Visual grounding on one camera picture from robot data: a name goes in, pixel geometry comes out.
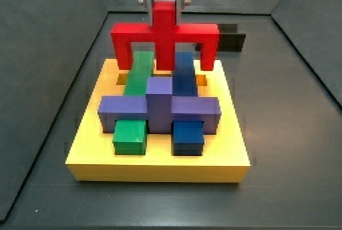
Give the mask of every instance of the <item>red block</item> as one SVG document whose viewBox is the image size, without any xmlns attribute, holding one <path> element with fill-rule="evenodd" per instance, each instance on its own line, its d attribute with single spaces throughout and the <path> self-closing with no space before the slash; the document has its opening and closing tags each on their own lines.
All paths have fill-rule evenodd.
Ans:
<svg viewBox="0 0 342 230">
<path fill-rule="evenodd" d="M 202 43 L 200 68 L 211 71 L 216 56 L 219 30 L 215 24 L 182 24 L 176 26 L 175 3 L 155 2 L 154 25 L 126 23 L 116 24 L 111 31 L 119 69 L 132 66 L 131 42 L 154 42 L 156 69 L 174 70 L 175 43 Z"/>
</svg>

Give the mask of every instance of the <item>green block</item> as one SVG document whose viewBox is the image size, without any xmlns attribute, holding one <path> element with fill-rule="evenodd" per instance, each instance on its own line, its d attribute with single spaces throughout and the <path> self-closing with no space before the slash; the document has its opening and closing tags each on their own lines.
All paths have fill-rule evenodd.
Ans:
<svg viewBox="0 0 342 230">
<path fill-rule="evenodd" d="M 115 124 L 112 143 L 116 155 L 144 155 L 147 124 L 144 120 L 119 120 Z"/>
<path fill-rule="evenodd" d="M 126 82 L 124 95 L 146 95 L 147 79 L 154 72 L 154 52 L 134 53 L 134 65 Z"/>
</svg>

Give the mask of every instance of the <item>purple block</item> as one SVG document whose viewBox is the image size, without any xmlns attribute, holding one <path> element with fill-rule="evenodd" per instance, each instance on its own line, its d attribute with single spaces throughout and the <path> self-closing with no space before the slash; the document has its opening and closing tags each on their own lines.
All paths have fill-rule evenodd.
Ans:
<svg viewBox="0 0 342 230">
<path fill-rule="evenodd" d="M 171 134 L 172 78 L 150 77 L 147 80 L 148 132 Z"/>
<path fill-rule="evenodd" d="M 172 120 L 203 121 L 204 134 L 216 134 L 220 114 L 216 97 L 172 97 Z"/>
<path fill-rule="evenodd" d="M 103 132 L 112 133 L 116 120 L 147 120 L 144 96 L 103 96 L 98 111 Z"/>
</svg>

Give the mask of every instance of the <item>yellow base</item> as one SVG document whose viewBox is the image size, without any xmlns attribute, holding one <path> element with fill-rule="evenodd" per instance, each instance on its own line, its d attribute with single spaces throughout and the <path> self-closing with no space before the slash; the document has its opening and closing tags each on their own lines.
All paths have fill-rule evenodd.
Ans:
<svg viewBox="0 0 342 230">
<path fill-rule="evenodd" d="M 230 91 L 220 61 L 206 75 L 199 96 L 219 97 L 222 117 L 216 135 L 206 135 L 203 156 L 172 156 L 171 135 L 150 134 L 144 156 L 115 155 L 112 134 L 102 133 L 98 108 L 102 96 L 122 95 L 115 59 L 107 59 L 92 92 L 79 131 L 67 158 L 67 166 L 77 180 L 130 182 L 231 182 L 242 181 L 250 160 L 243 143 Z"/>
</svg>

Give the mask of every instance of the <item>gray table surface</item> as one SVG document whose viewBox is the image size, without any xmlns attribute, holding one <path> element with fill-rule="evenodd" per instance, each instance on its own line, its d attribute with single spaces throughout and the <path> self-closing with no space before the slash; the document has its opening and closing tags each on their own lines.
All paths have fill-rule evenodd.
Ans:
<svg viewBox="0 0 342 230">
<path fill-rule="evenodd" d="M 143 18 L 144 14 L 108 15 L 0 227 L 341 227 L 341 108 L 267 16 L 184 17 L 238 23 L 247 34 L 242 53 L 218 55 L 252 163 L 244 181 L 235 185 L 73 179 L 64 160 L 103 61 L 114 57 L 110 29 L 118 21 Z"/>
</svg>

